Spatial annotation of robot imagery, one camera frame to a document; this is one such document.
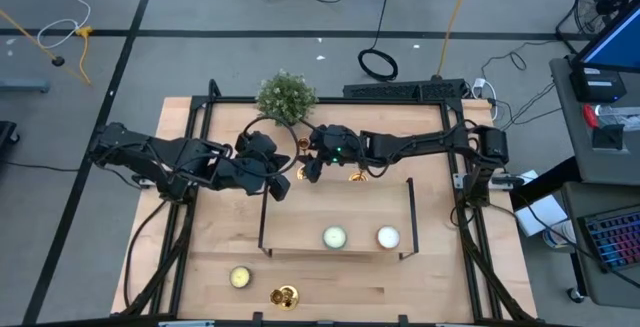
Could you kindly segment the black aluminium table frame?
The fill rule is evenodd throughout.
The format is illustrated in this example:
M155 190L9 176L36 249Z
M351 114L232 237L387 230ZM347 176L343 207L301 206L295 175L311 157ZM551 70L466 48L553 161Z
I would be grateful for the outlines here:
M165 100L156 136L197 137L234 144L244 130L268 135L281 154L293 155L297 140L318 125L344 125L405 137L447 130L467 119L492 127L490 106L474 99L322 99L305 122L278 127L258 120L255 103L240 97L175 97ZM326 167L316 183L298 180L298 163L286 172L317 184L349 181L357 167ZM202 322L227 326L484 326L538 324L510 198L489 192L485 206L469 204L453 177L472 173L463 156L441 153L401 159L380 178L413 180L419 252L395 254L303 254L258 247L263 198L241 189L195 189L189 203L164 202L155 189L141 194L131 238L131 268L119 287L115 311L144 315L160 324ZM250 269L250 284L236 289L229 273ZM284 285L297 289L297 307L284 311L269 295Z

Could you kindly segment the tall gold candlestick holder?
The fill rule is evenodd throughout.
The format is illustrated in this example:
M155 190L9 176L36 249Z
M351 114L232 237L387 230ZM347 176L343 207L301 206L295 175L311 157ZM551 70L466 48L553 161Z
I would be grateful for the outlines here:
M306 137L300 138L298 140L298 147L301 149L301 151L303 153L306 152L306 150L308 149L309 145L310 145L310 141ZM298 168L298 170L296 172L296 177L297 177L298 180L305 180L306 179L306 175L305 175L305 172L304 172L304 167L299 167Z

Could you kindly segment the white power adapter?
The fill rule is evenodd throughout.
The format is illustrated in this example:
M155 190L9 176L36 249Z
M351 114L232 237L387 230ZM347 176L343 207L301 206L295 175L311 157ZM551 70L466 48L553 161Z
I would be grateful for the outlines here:
M470 92L474 99L482 99L482 92L485 88L488 88L490 92L490 96L487 98L487 101L492 106L491 119L495 121L498 116L498 107L496 106L497 93L494 86L484 78L476 78L474 84L470 88Z

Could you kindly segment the black desktop holder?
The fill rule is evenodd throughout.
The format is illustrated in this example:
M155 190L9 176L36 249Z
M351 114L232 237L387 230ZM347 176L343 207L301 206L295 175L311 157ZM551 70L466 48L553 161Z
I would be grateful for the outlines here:
M624 126L622 124L596 127L592 131L592 147L594 149L621 150L623 139Z

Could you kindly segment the white candle patterned tin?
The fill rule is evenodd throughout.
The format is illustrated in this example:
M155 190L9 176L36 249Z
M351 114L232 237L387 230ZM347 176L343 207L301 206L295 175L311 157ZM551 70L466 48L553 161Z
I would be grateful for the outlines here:
M387 250L397 248L400 244L400 239L400 232L390 225L380 227L376 234L377 244Z

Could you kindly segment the wooden riser shelf black legs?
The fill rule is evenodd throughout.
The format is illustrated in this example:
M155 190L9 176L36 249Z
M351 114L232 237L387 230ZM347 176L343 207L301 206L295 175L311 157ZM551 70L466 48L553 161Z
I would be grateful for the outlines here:
M387 250L377 244L380 227L400 232L400 244ZM324 246L323 231L341 226L347 243L341 250ZM263 198L258 247L269 257L275 252L303 254L395 254L406 259L419 252L413 180L405 182L298 181L286 198Z

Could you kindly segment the yellow candle dark floral tin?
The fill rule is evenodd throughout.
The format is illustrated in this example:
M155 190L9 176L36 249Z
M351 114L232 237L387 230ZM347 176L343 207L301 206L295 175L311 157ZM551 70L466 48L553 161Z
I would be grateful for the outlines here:
M251 282L252 274L245 266L236 266L229 273L229 282L236 289L243 289Z

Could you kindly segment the black label printer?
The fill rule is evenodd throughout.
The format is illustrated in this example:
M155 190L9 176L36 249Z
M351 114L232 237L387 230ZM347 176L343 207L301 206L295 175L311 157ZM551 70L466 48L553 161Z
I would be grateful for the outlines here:
M613 103L627 92L616 71L574 68L570 74L570 81L579 102Z

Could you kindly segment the clear plastic bottle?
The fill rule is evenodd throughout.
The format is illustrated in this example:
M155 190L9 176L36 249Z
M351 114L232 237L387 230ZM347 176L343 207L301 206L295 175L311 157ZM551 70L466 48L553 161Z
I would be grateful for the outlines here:
M602 126L622 125L625 132L640 131L640 107L597 105L595 114Z

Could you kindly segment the short gold candlestick holder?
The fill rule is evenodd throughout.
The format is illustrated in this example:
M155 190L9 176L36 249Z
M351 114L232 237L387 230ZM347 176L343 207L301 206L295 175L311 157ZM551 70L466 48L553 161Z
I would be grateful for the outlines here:
M290 311L297 307L299 303L299 293L297 289L290 285L284 285L274 289L269 295L269 301L281 310Z

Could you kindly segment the computer monitor blue screen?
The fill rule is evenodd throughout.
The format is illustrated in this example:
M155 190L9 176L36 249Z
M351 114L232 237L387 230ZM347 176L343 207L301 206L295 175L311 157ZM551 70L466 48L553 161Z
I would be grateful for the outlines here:
M632 0L571 59L573 65L640 73L640 0Z

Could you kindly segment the white cardboard box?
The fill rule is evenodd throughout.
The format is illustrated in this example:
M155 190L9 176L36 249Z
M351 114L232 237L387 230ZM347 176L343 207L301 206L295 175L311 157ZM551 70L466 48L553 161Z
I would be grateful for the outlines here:
M545 229L544 225L533 216L533 213L548 226L553 226L568 218L567 213L553 195L547 195L536 202L530 202L529 206L518 208L514 210L514 213L518 226L526 237L534 236Z

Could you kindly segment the pale green candle teal tin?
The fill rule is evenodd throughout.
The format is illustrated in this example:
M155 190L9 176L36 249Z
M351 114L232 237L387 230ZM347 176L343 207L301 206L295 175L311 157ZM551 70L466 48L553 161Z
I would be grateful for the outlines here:
M341 250L347 243L347 233L341 226L329 226L323 231L322 241L328 249Z

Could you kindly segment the black perforated power box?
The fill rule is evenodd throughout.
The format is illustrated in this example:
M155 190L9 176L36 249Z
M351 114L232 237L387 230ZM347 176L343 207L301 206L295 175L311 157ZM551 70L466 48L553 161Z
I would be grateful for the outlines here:
M461 98L465 93L463 79L422 80L410 82L385 82L352 84L343 87L345 98L441 100Z

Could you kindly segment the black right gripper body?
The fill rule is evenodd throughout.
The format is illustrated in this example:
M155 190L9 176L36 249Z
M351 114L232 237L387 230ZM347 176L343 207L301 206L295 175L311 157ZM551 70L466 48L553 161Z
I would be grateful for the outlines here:
M311 183L316 183L322 172L322 167L329 161L330 151L325 143L326 133L328 132L327 125L320 125L313 130L309 136L308 150L314 151L315 155L307 154L304 162L303 172L307 180Z

